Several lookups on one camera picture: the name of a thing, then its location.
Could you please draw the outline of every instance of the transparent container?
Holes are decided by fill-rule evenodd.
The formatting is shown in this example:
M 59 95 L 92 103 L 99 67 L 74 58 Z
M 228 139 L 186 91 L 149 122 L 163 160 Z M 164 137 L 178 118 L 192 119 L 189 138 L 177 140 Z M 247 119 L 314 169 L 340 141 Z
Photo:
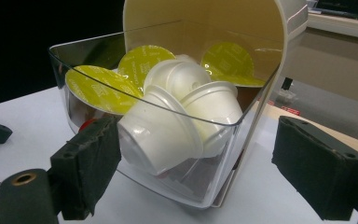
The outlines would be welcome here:
M 283 29 L 280 35 L 285 36 L 285 31 L 287 30 Z M 186 113 L 186 109 L 178 109 L 181 102 L 172 103 L 170 106 L 149 102 L 142 95 L 118 88 L 120 85 L 117 83 L 109 84 L 107 81 L 100 80 L 81 69 L 77 69 L 79 65 L 93 65 L 117 72 L 117 67 L 126 53 L 140 46 L 163 47 L 177 57 L 185 55 L 194 62 L 201 64 L 206 51 L 213 44 L 222 41 L 235 43 L 246 49 L 253 59 L 254 77 L 264 80 L 265 83 L 261 86 L 232 83 L 237 89 L 235 96 L 241 108 L 241 114 L 236 120 L 209 119 L 202 114 L 193 116 Z M 217 129 L 218 134 L 214 135 L 212 142 L 221 147 L 219 147 L 217 153 L 205 156 L 206 154 L 199 152 L 205 151 L 206 144 L 204 139 L 201 139 L 201 144 L 197 142 L 198 137 L 194 137 L 197 135 L 196 133 L 188 134 L 186 131 L 179 133 L 178 130 L 170 126 L 160 125 L 159 132 L 165 135 L 171 134 L 169 137 L 172 139 L 178 138 L 175 134 L 181 134 L 179 136 L 185 136 L 188 139 L 195 139 L 196 143 L 192 145 L 193 149 L 189 150 L 186 156 L 177 154 L 184 158 L 180 160 L 176 158 L 174 165 L 160 165 L 165 166 L 166 169 L 159 169 L 156 173 L 142 169 L 148 167 L 148 164 L 140 164 L 145 162 L 143 161 L 144 154 L 132 155 L 136 159 L 129 161 L 126 158 L 130 158 L 131 155 L 128 154 L 133 151 L 131 153 L 122 151 L 124 158 L 117 168 L 118 172 L 163 197 L 192 207 L 207 208 L 213 204 L 243 152 L 245 143 L 250 136 L 249 133 L 257 120 L 257 114 L 262 109 L 264 100 L 267 99 L 266 94 L 269 86 L 282 69 L 282 57 L 286 54 L 285 48 L 287 46 L 287 41 L 283 37 L 278 39 L 266 38 L 224 30 L 205 23 L 180 20 L 133 29 L 126 28 L 125 25 L 125 31 L 122 33 L 52 46 L 49 49 L 49 56 L 57 79 L 58 89 L 62 94 L 68 123 L 74 133 L 77 133 L 88 120 L 104 116 L 114 116 L 122 122 L 126 118 L 127 112 L 140 102 L 145 106 L 151 106 L 148 107 L 151 108 L 150 110 L 158 111 L 153 113 L 158 113 L 162 118 L 169 118 L 168 120 L 172 122 L 176 122 L 177 119 L 180 120 L 180 125 L 187 128 L 189 125 L 196 127 L 201 125 Z M 76 91 L 76 86 L 70 83 L 68 74 L 71 76 L 75 74 L 78 78 L 86 79 L 89 84 L 92 83 L 91 86 L 95 86 L 98 90 L 94 90 L 93 93 Z M 124 105 L 127 107 L 123 107 L 122 101 L 118 99 L 126 99 Z M 252 107 L 256 101 L 260 101 L 262 104 L 258 104 L 258 108 L 254 110 Z M 133 125 L 149 120 L 150 117 L 148 116 L 150 115 L 145 114 L 144 118 L 139 116 L 138 121 L 134 122 Z M 141 143 L 137 144 L 133 141 L 133 133 L 135 132 L 132 132 L 131 135 L 131 130 L 125 132 L 121 128 L 120 144 L 128 146 L 129 143 L 133 143 L 133 147 L 140 147 Z M 162 140 L 165 140 L 162 139 L 164 134 L 161 139 L 153 135 L 153 139 L 156 139 L 156 141 L 146 139 L 147 144 L 159 147 L 159 142 L 162 143 Z

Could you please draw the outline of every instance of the clear plastic bin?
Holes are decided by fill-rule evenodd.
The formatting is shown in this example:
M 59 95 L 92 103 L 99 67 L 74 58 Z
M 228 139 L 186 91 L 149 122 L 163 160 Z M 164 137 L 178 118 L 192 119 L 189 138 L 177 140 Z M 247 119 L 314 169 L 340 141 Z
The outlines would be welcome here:
M 174 55 L 189 56 L 197 63 L 200 63 L 206 50 L 214 43 L 227 41 L 242 46 L 253 59 L 254 76 L 265 80 L 266 84 L 259 87 L 236 85 L 238 90 L 237 100 L 240 103 L 242 114 L 238 120 L 230 123 L 210 121 L 202 116 L 194 117 L 176 110 L 173 111 L 171 108 L 163 108 L 161 105 L 143 100 L 140 96 L 130 94 L 128 91 L 121 91 L 89 77 L 89 82 L 94 82 L 95 86 L 99 86 L 101 91 L 106 94 L 111 93 L 117 98 L 126 98 L 128 102 L 134 105 L 142 101 L 144 104 L 155 107 L 162 117 L 172 118 L 174 116 L 183 123 L 217 126 L 221 130 L 216 139 L 223 147 L 217 155 L 212 157 L 190 155 L 191 158 L 158 175 L 151 175 L 125 159 L 120 162 L 117 168 L 123 175 L 164 197 L 197 208 L 210 207 L 243 152 L 245 142 L 257 120 L 257 114 L 262 109 L 265 99 L 267 99 L 269 86 L 282 70 L 287 49 L 290 47 L 290 40 L 295 39 L 305 29 L 304 24 L 307 19 L 303 10 L 303 7 L 307 10 L 305 1 L 303 4 L 288 4 L 295 5 L 292 7 L 296 9 L 290 8 L 290 13 L 296 12 L 300 17 L 296 19 L 296 26 L 289 29 L 286 24 L 281 25 L 279 28 L 283 31 L 278 34 L 279 38 L 234 32 L 203 22 L 188 20 L 162 21 L 160 24 L 141 28 L 130 27 L 130 22 L 127 21 L 127 24 L 124 25 L 125 31 L 122 33 L 52 46 L 49 49 L 49 55 L 58 88 L 62 93 L 62 101 L 70 127 L 74 133 L 77 133 L 79 128 L 88 120 L 103 116 L 115 116 L 122 119 L 126 115 L 122 111 L 115 112 L 114 108 L 111 110 L 111 106 L 95 106 L 95 102 L 91 104 L 81 99 L 78 94 L 74 93 L 73 89 L 68 88 L 68 74 L 78 74 L 81 77 L 89 76 L 84 71 L 76 69 L 79 65 L 94 65 L 116 71 L 120 60 L 129 50 L 144 45 L 163 47 Z M 132 11 L 129 10 L 130 5 L 127 4 L 127 9 L 125 8 L 126 17 Z M 285 21 L 286 18 L 289 18 L 290 13 L 287 14 L 286 12 L 285 14 L 281 3 L 278 2 L 277 5 L 272 3 L 272 6 L 275 15 L 279 16 L 279 20 Z M 102 100 L 103 98 L 103 95 L 95 95 L 93 99 Z M 259 104 L 257 110 L 251 110 L 257 100 L 262 104 Z

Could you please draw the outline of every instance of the yellow foil lid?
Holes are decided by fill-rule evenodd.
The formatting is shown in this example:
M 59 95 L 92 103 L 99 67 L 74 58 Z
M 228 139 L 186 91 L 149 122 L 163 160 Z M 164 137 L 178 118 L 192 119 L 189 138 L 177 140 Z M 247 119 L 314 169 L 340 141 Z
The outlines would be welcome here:
M 237 86 L 262 87 L 264 80 L 254 77 L 254 63 L 246 49 L 231 42 L 211 46 L 201 60 L 212 80 L 229 81 Z
M 75 70 L 69 70 L 66 73 L 65 82 L 69 90 L 81 101 L 112 114 L 125 114 L 133 105 L 135 105 L 137 99 L 111 89 L 110 87 L 126 92 L 137 98 L 143 96 L 131 82 L 120 74 L 92 65 L 80 65 L 75 67 Z
M 131 81 L 140 91 L 144 91 L 147 73 L 157 63 L 175 59 L 167 49 L 144 45 L 127 52 L 118 64 L 117 72 Z

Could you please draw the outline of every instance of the white table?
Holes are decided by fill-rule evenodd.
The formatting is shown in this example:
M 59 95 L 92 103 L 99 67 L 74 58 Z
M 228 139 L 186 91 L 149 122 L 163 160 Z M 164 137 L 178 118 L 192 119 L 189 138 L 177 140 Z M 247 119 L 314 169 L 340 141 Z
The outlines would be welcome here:
M 57 88 L 0 104 L 0 124 L 13 131 L 0 145 L 0 181 L 26 169 L 50 167 L 49 158 L 74 134 Z M 60 223 L 357 223 L 319 219 L 272 164 L 276 119 L 263 117 L 225 203 L 205 210 L 186 207 L 145 189 L 116 172 L 98 201 L 95 216 Z

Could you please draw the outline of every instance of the dark wall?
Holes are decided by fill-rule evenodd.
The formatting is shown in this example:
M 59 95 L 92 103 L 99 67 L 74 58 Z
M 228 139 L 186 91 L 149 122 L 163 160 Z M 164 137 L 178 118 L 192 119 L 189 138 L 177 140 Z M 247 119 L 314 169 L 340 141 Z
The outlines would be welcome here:
M 122 31 L 124 0 L 0 1 L 0 103 L 56 86 L 50 46 Z

